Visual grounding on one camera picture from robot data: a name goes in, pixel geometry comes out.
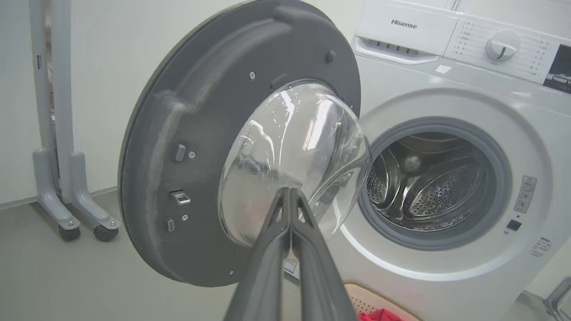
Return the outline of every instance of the laundry basket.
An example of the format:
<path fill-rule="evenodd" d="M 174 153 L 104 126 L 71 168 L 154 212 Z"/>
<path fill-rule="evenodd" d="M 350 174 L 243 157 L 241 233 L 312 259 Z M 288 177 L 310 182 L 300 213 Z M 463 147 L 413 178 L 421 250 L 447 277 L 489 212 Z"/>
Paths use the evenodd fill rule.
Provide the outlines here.
<path fill-rule="evenodd" d="M 422 319 L 398 303 L 393 302 L 362 284 L 345 281 L 343 285 L 345 285 L 347 294 L 351 298 L 351 302 L 357 313 L 372 313 L 380 309 L 387 309 L 403 321 L 422 321 Z"/>

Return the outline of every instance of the stainless steel drum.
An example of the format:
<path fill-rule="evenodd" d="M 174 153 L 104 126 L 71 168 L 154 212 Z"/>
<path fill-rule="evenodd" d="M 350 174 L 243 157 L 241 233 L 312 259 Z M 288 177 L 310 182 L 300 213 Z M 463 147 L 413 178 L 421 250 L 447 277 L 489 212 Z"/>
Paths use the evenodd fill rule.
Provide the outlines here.
<path fill-rule="evenodd" d="M 482 200 L 487 164 L 467 141 L 442 133 L 407 136 L 373 163 L 367 195 L 389 222 L 438 231 L 468 218 Z"/>

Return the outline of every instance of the hisense logo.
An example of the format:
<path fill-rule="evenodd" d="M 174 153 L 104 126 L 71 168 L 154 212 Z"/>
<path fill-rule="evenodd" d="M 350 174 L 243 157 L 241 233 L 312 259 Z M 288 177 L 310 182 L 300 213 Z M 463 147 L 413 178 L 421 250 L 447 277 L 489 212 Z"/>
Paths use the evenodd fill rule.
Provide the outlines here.
<path fill-rule="evenodd" d="M 416 25 L 413 25 L 412 23 L 406 23 L 406 22 L 398 21 L 396 19 L 393 19 L 391 21 L 391 24 L 416 29 Z"/>

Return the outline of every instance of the gray floor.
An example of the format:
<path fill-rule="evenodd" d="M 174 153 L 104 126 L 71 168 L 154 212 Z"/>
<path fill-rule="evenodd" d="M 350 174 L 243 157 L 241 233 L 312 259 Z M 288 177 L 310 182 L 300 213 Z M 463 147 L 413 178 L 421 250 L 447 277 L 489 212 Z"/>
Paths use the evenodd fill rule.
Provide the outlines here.
<path fill-rule="evenodd" d="M 120 216 L 115 192 L 95 201 Z M 102 243 L 77 217 L 82 236 L 65 243 L 36 203 L 0 211 L 0 320 L 222 320 L 235 286 L 169 280 L 145 264 L 124 229 Z M 299 288 L 284 284 L 284 320 L 300 320 Z M 552 319 L 520 297 L 502 320 Z"/>

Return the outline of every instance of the transparent glass bowl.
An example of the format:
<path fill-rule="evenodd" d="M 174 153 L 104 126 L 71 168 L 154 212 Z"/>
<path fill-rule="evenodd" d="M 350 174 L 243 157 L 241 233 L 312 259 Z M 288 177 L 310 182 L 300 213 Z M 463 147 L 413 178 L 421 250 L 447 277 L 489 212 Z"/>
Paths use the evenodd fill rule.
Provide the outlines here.
<path fill-rule="evenodd" d="M 254 111 L 230 149 L 220 222 L 234 242 L 252 246 L 278 189 L 298 187 L 328 240 L 355 204 L 370 159 L 358 119 L 330 88 L 314 81 L 285 86 Z"/>

